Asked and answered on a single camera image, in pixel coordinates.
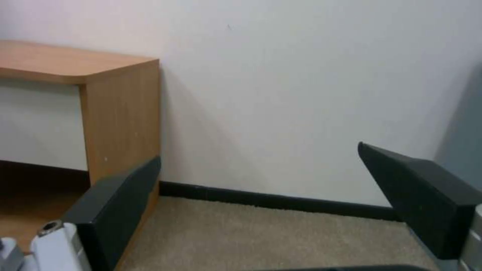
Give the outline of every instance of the wooden desk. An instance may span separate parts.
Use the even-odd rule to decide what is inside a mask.
[[[0,78],[78,86],[91,184],[159,155],[158,59],[23,41],[0,41]],[[152,192],[156,196],[149,198],[143,220],[156,203],[157,189],[156,186]],[[42,195],[34,200],[42,201]],[[72,197],[61,195],[57,201],[52,204],[68,206]],[[17,216],[8,220],[12,218],[9,216],[11,212],[0,207],[3,225],[0,235],[5,231],[37,228],[42,222],[60,217],[65,208],[58,209],[58,212],[49,212],[48,216],[42,214],[42,219]],[[28,232],[27,236],[33,237],[34,234]],[[24,236],[20,238],[24,250],[27,250],[29,240]]]

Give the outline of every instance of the white wall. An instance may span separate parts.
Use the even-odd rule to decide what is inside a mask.
[[[0,38],[157,56],[163,179],[387,205],[360,140],[432,158],[480,0],[3,0]]]
[[[77,86],[0,78],[0,160],[87,170]]]

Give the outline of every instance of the wooden floor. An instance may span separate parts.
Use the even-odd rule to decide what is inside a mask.
[[[37,230],[50,220],[59,219],[83,194],[25,193],[2,198],[0,203],[0,236],[13,237],[24,252]]]
[[[89,179],[85,174],[84,178],[77,179],[42,174],[39,175],[42,177],[27,179],[27,176],[32,177],[30,173],[40,172],[22,172],[11,165],[0,166],[0,236],[15,238],[20,248],[28,253],[37,230],[61,218],[87,191]]]

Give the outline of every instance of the gray wall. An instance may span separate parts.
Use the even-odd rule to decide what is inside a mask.
[[[482,190],[482,67],[469,80],[436,162]]]

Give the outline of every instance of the light wood panel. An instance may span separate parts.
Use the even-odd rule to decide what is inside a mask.
[[[24,41],[0,41],[0,77],[7,78],[85,84],[153,62],[158,60]]]
[[[159,63],[80,86],[91,183],[159,155]]]

